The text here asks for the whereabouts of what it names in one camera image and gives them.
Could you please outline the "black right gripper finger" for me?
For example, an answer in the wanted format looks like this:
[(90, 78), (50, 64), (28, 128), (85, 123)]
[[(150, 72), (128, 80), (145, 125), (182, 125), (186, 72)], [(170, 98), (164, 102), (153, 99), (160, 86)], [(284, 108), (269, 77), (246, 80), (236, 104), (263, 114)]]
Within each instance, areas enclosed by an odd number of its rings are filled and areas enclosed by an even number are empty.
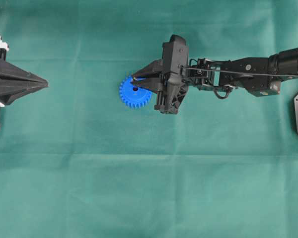
[(148, 78), (158, 78), (161, 79), (161, 74), (163, 70), (163, 60), (157, 59), (145, 66), (144, 68), (138, 70), (132, 74), (132, 78), (136, 80), (148, 79)]
[(158, 94), (158, 92), (164, 93), (164, 82), (162, 79), (148, 78), (133, 81), (132, 78), (131, 84), (135, 87), (146, 89), (156, 94)]

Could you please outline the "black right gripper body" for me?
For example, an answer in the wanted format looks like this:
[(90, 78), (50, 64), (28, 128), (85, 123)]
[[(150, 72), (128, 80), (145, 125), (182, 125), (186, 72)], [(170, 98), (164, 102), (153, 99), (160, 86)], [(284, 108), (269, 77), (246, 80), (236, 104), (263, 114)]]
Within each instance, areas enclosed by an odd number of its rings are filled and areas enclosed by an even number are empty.
[(162, 48), (161, 77), (166, 88), (157, 94), (154, 109), (163, 114), (177, 114), (188, 91), (188, 86), (182, 81), (187, 75), (183, 67), (188, 65), (188, 47), (184, 38), (172, 35)]

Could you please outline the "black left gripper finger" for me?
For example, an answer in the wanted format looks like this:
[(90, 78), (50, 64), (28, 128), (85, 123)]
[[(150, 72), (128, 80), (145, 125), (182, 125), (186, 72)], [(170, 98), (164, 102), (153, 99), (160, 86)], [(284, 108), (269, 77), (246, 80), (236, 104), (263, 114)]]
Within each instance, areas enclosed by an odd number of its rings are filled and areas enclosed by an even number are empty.
[(0, 79), (0, 100), (4, 105), (10, 105), (15, 100), (44, 88), (35, 82)]
[(48, 87), (48, 81), (45, 79), (27, 72), (11, 63), (0, 59), (0, 78), (12, 79), (26, 82), (35, 82), (42, 87)]

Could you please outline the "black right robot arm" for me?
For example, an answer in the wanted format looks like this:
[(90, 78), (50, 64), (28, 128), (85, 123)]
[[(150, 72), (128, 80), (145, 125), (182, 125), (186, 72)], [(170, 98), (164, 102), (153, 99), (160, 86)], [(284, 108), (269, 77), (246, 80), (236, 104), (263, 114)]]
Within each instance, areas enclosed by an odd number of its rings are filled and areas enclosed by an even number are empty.
[(157, 95), (155, 110), (177, 114), (190, 86), (221, 100), (237, 88), (256, 96), (278, 95), (281, 83), (298, 78), (298, 48), (267, 58), (216, 61), (188, 58), (186, 40), (172, 35), (162, 44), (162, 57), (132, 74), (131, 84)]

